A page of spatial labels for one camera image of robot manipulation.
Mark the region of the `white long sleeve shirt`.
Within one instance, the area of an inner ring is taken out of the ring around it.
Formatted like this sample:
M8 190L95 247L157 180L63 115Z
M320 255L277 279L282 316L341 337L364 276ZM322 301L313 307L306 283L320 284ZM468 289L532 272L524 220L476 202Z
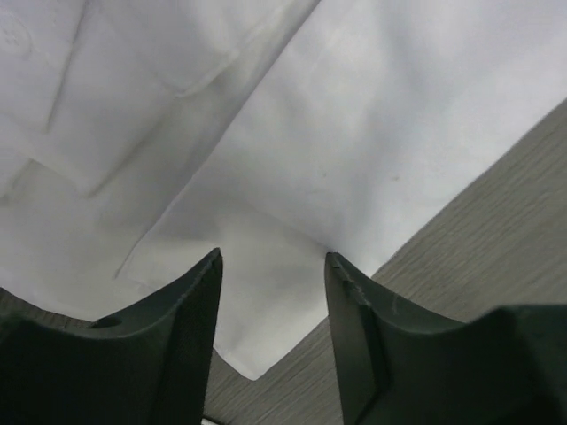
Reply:
M563 1L4 1L1 286L96 320L224 258L255 380L566 96Z

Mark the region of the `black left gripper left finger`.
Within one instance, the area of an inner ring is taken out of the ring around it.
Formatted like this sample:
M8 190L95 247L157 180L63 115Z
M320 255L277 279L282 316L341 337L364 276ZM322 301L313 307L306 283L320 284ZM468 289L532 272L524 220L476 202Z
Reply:
M87 327L3 315L2 423L200 423L221 282L213 249L167 286Z

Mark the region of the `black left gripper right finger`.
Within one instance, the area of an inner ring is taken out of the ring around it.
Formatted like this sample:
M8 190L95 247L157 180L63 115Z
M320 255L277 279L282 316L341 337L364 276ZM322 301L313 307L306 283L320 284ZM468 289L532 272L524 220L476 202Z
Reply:
M344 423L565 423L564 305L505 305L462 323L336 252L324 282Z

